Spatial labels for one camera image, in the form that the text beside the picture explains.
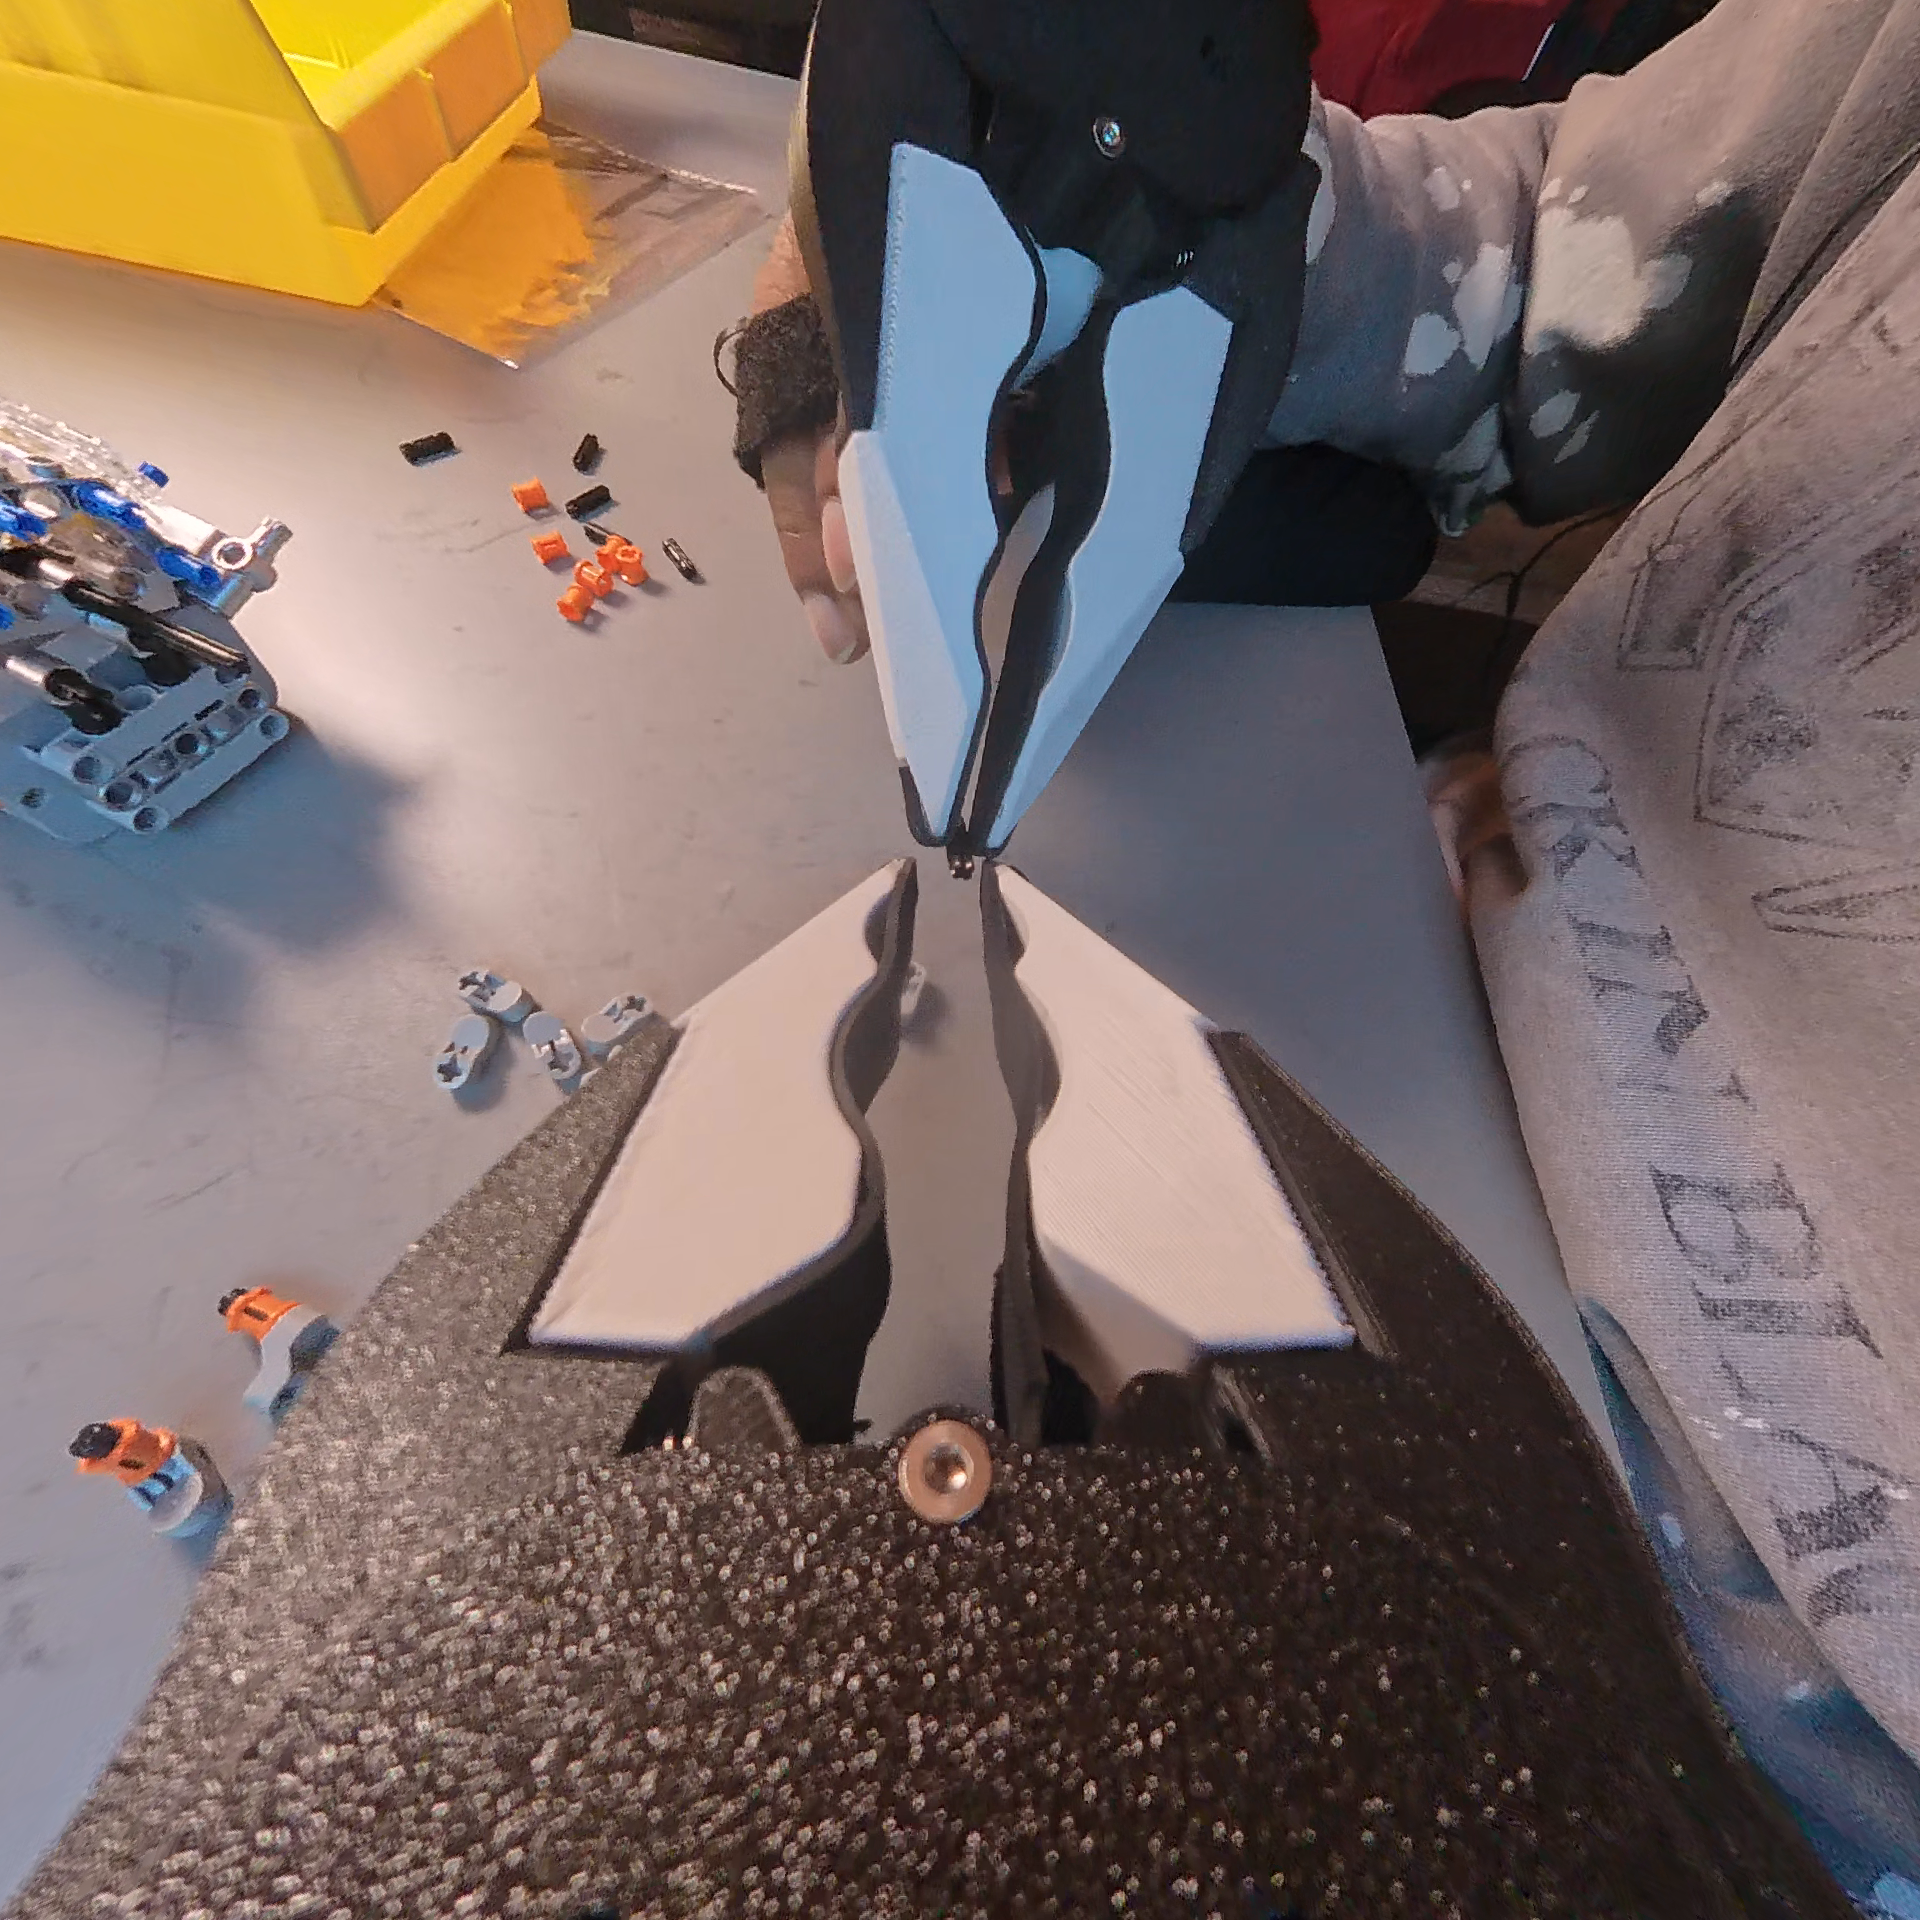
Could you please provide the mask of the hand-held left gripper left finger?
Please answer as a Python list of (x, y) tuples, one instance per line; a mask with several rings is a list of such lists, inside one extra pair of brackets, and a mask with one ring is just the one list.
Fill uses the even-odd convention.
[(680, 1019), (680, 1043), (529, 1325), (538, 1346), (692, 1354), (851, 1245), (883, 1201), (919, 868), (894, 860)]

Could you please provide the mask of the person's right hand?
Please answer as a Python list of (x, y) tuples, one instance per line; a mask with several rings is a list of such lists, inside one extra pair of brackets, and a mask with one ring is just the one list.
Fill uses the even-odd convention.
[(830, 661), (870, 654), (836, 465), (840, 387), (796, 225), (764, 260), (735, 348), (737, 459), (771, 506), (785, 571)]

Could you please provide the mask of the assembled grey orange connector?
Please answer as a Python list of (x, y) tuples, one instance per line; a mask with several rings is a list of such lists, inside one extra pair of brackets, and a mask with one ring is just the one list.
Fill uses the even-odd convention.
[(270, 1419), (289, 1410), (342, 1335), (329, 1317), (270, 1287), (233, 1287), (220, 1298), (217, 1313), (227, 1331), (256, 1345), (256, 1373), (246, 1404)]

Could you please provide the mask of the yellow plastic bin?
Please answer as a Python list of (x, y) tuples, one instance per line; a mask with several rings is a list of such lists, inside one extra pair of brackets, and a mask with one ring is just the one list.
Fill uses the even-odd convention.
[(362, 303), (570, 33), (566, 2), (4, 2), (4, 235)]

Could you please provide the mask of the red tote bag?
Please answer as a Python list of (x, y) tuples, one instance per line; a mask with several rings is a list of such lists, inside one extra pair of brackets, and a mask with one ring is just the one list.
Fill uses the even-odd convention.
[(1312, 82), (1361, 117), (1567, 99), (1625, 2), (1312, 2)]

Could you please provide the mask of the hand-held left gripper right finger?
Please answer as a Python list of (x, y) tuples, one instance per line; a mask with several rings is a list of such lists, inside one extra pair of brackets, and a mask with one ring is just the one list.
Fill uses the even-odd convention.
[(1354, 1323), (1214, 1052), (1218, 1029), (1009, 867), (980, 878), (1040, 1345), (1088, 1387)]

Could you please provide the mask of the brick engine model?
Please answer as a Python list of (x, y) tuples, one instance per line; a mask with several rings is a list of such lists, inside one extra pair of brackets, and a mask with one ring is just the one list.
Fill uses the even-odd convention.
[(290, 530), (228, 532), (166, 487), (2, 402), (2, 803), (66, 843), (161, 831), (290, 732), (233, 626)]

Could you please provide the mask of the clear plastic bag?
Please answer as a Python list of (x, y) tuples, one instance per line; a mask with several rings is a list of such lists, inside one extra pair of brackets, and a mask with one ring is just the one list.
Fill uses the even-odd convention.
[(378, 289), (402, 321), (523, 371), (764, 225), (745, 186), (538, 121)]

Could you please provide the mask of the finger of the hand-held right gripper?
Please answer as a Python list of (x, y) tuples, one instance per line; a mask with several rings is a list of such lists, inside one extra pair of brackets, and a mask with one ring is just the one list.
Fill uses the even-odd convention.
[(1230, 341), (1186, 289), (1112, 309), (1074, 341), (1091, 354), (1063, 398), (1055, 523), (1026, 574), (1040, 611), (1016, 614), (980, 706), (969, 853), (1003, 849), (1166, 597)]
[(1040, 277), (980, 174), (892, 155), (876, 402), (840, 459), (888, 730), (923, 826), (953, 836), (988, 708), (978, 597), (1001, 532), (990, 428), (1036, 327)]

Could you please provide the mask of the dark cloth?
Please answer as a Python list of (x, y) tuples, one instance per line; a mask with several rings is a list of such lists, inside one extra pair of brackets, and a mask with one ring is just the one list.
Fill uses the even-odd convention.
[(1395, 467), (1330, 446), (1260, 451), (1170, 590), (1176, 604), (1370, 609), (1426, 575), (1439, 525)]

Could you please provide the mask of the pile of grey connectors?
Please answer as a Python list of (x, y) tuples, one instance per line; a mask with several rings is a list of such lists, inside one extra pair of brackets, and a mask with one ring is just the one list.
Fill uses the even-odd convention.
[(435, 1084), (451, 1097), (476, 1101), (495, 1058), (523, 1047), (545, 1079), (566, 1097), (582, 1092), (612, 1058), (643, 1043), (676, 1045), (680, 1030), (641, 994), (611, 997), (584, 1021), (570, 1025), (542, 1007), (518, 978), (471, 967), (458, 973), (462, 1013), (435, 1055)]

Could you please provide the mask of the cluster of orange bushes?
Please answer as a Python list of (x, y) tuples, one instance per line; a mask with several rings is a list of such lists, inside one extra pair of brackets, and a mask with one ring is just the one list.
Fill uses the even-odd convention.
[(598, 546), (584, 532), (584, 523), (566, 515), (566, 501), (555, 501), (542, 481), (518, 483), (513, 503), (532, 523), (530, 546), (555, 586), (555, 613), (566, 621), (584, 626), (601, 614), (609, 601), (655, 583), (647, 558), (633, 540)]

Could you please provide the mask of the grey desk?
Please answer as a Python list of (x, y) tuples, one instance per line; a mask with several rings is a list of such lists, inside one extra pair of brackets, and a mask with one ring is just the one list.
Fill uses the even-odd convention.
[[(200, 1582), (74, 1471), (74, 1431), (178, 1426), (246, 1483), (270, 1431), (216, 1298), (353, 1315), (558, 1103), (522, 1047), (473, 1103), (432, 1089), (455, 977), (675, 1014), (911, 850), (873, 675), (823, 658), (730, 459), (711, 346), (771, 235), (529, 371), (376, 307), (4, 246), (4, 396), (192, 511), (295, 530), (246, 621), (292, 737), (154, 838), (4, 821), (4, 1893)], [(436, 430), (459, 453), (409, 467)], [(566, 621), (529, 477), (606, 485), (655, 583)], [(1166, 611), (1012, 860), (1256, 1036), (1600, 1418), (1368, 613)]]

